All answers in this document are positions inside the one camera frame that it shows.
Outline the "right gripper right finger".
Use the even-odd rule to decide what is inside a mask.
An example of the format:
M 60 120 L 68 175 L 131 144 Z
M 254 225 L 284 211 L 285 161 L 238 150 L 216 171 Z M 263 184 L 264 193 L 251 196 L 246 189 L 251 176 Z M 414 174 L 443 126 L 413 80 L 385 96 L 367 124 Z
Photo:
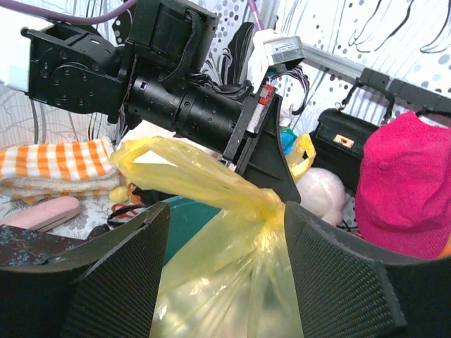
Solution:
M 285 237 L 305 337 L 420 337 L 391 275 L 417 259 L 373 246 L 292 201 Z

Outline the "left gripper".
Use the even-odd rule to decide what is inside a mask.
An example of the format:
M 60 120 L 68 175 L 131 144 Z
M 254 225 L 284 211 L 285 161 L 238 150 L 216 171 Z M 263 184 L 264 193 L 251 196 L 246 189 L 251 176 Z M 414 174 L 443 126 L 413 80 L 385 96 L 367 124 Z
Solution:
M 281 201 L 299 203 L 301 197 L 281 146 L 281 97 L 265 84 L 242 104 L 240 117 L 221 162 L 259 188 L 272 189 Z

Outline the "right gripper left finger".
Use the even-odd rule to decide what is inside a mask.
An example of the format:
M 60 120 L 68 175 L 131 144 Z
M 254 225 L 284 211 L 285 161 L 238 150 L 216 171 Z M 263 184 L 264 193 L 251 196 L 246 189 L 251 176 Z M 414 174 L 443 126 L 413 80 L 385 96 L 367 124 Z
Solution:
M 148 337 L 165 258 L 170 208 L 132 220 L 47 259 L 74 273 L 48 337 Z

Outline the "yellow trash bag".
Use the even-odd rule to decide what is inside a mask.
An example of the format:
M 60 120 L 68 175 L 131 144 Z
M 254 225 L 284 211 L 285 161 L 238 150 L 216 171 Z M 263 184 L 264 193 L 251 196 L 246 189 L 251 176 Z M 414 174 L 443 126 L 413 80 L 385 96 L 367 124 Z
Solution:
M 152 337 L 301 337 L 285 204 L 175 138 L 124 141 L 110 161 L 142 189 L 216 207 L 165 265 Z

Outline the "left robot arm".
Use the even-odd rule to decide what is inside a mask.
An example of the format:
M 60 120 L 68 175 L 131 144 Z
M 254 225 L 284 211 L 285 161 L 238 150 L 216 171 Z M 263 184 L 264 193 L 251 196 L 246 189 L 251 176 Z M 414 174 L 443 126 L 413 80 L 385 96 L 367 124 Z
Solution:
M 300 201 L 279 137 L 281 97 L 264 83 L 269 70 L 302 60 L 298 37 L 279 61 L 272 47 L 286 38 L 258 31 L 248 78 L 220 86 L 201 72 L 218 17 L 190 1 L 126 1 L 90 18 L 2 1 L 1 21 L 3 85 L 110 123 L 154 123 L 220 153 L 282 201 Z

